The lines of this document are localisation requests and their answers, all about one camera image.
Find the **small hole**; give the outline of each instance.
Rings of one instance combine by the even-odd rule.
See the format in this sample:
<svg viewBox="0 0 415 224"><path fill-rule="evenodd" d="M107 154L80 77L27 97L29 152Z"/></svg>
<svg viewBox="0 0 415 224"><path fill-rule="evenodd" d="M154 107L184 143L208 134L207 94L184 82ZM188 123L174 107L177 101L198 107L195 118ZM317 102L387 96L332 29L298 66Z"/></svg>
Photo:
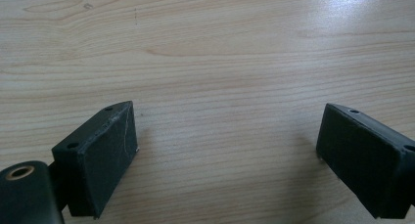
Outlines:
<svg viewBox="0 0 415 224"><path fill-rule="evenodd" d="M415 152L415 146L410 146L410 145L405 145L405 146L403 146L406 150L409 150L409 151L412 151L412 152Z"/></svg>
<svg viewBox="0 0 415 224"><path fill-rule="evenodd" d="M34 171L33 166L22 166L12 170L9 174L7 174L6 179L13 181L24 178L25 176L29 175Z"/></svg>
<svg viewBox="0 0 415 224"><path fill-rule="evenodd" d="M79 146L79 144L78 144L78 143L71 143L71 144L69 144L69 145L68 145L68 148L69 148L69 149L74 149L74 148L76 148L77 146Z"/></svg>
<svg viewBox="0 0 415 224"><path fill-rule="evenodd" d="M348 110L348 111L352 113L360 113L359 111L356 111L356 110Z"/></svg>

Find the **wood grain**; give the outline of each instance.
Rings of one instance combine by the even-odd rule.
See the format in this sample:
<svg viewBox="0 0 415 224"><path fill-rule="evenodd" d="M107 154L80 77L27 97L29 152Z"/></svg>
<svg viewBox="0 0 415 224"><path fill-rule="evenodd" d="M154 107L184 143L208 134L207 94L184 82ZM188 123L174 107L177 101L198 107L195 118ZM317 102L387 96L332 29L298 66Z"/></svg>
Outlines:
<svg viewBox="0 0 415 224"><path fill-rule="evenodd" d="M315 156L326 103L415 138L415 0L0 0L0 169L132 100L100 220L375 220Z"/></svg>

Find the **light wood surface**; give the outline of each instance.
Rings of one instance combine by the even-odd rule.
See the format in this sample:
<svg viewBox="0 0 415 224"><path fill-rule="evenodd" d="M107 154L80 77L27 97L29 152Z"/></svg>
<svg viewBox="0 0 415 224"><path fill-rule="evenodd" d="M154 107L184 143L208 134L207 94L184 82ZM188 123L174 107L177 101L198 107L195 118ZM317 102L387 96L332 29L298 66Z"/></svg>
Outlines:
<svg viewBox="0 0 415 224"><path fill-rule="evenodd" d="M132 100L99 220L375 220L315 155L326 103L415 138L415 0L0 0L0 169Z"/></svg>

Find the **black plastic part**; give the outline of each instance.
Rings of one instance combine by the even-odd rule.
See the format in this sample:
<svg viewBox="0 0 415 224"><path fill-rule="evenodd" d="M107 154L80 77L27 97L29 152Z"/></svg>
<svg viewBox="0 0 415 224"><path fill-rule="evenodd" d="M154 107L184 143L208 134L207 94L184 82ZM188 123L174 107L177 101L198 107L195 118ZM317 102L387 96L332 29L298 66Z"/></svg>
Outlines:
<svg viewBox="0 0 415 224"><path fill-rule="evenodd" d="M44 162L27 161L3 170L0 199L0 223L64 223Z"/></svg>
<svg viewBox="0 0 415 224"><path fill-rule="evenodd" d="M363 112L328 104L317 154L375 218L404 218L415 201L415 142Z"/></svg>
<svg viewBox="0 0 415 224"><path fill-rule="evenodd" d="M102 109L52 149L51 167L67 181L58 200L67 199L72 216L100 217L137 152L132 102Z"/></svg>

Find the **wooden table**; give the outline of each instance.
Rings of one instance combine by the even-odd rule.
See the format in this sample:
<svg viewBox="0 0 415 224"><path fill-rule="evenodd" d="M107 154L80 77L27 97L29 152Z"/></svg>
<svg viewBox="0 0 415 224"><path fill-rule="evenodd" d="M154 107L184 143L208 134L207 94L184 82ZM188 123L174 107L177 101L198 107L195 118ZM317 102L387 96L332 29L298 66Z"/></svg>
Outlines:
<svg viewBox="0 0 415 224"><path fill-rule="evenodd" d="M326 103L415 138L415 0L0 0L0 169L132 100L141 147L100 220L372 218L320 162Z"/></svg>

